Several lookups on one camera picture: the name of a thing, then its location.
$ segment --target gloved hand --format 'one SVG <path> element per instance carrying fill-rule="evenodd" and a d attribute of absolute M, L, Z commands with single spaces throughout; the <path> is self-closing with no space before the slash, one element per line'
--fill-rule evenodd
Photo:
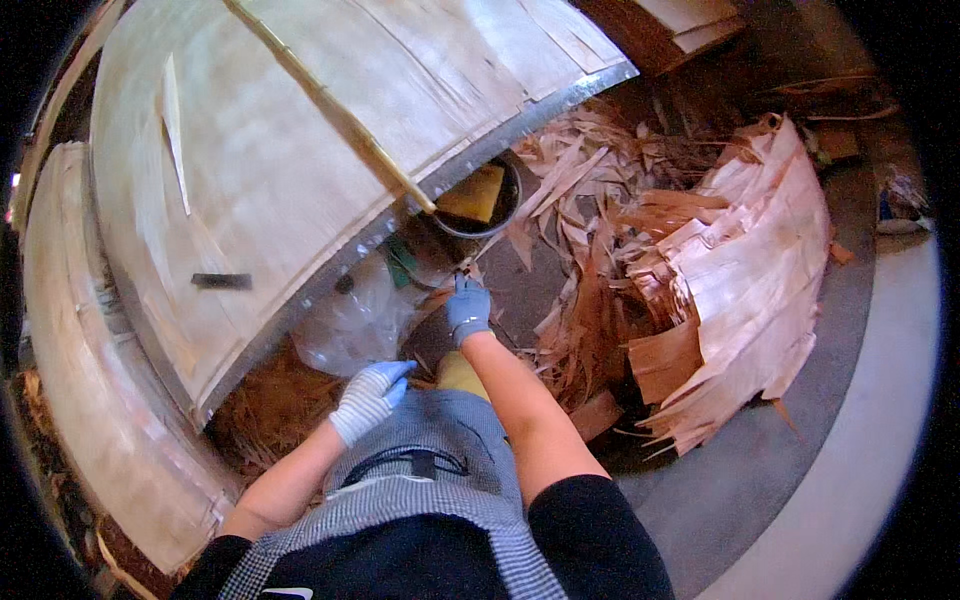
<path fill-rule="evenodd" d="M 467 336 L 477 331 L 490 331 L 490 292 L 480 284 L 457 273 L 454 294 L 446 301 L 446 322 L 450 325 L 457 348 Z"/>
<path fill-rule="evenodd" d="M 394 412 L 407 393 L 407 378 L 401 376 L 416 365 L 414 360 L 376 363 L 353 376 L 328 417 L 347 447 Z"/>

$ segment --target white logo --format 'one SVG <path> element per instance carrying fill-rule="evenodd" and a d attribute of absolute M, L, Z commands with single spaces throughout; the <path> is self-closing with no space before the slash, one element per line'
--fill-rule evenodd
<path fill-rule="evenodd" d="M 299 596 L 303 600 L 310 600 L 313 597 L 313 590 L 310 588 L 266 588 L 261 593 L 282 593 L 288 596 Z"/>

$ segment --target checkered apron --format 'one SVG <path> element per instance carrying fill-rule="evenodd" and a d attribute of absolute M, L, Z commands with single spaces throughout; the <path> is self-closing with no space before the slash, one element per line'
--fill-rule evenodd
<path fill-rule="evenodd" d="M 490 404 L 467 392 L 409 392 L 333 468 L 326 501 L 253 544 L 220 598 L 254 598 L 284 555 L 398 518 L 451 515 L 489 535 L 513 598 L 565 598 L 523 514 L 514 455 Z"/>

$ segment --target clear plastic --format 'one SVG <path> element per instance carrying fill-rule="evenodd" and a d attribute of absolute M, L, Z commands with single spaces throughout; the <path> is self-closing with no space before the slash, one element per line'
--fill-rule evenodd
<path fill-rule="evenodd" d="M 309 367 L 342 377 L 371 363 L 396 360 L 411 308 L 394 288 L 387 262 L 374 252 L 318 300 L 293 331 L 297 355 Z"/>

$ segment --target black shirt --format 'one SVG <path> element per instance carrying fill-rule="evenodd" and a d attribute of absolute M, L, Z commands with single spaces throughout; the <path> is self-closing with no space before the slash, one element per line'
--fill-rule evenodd
<path fill-rule="evenodd" d="M 527 518 L 571 598 L 674 597 L 660 553 L 613 481 L 568 477 L 541 492 Z M 171 597 L 215 598 L 251 545 L 212 541 Z M 508 597 L 486 532 L 446 515 L 400 518 L 288 554 L 265 588 L 309 588 L 314 598 Z"/>

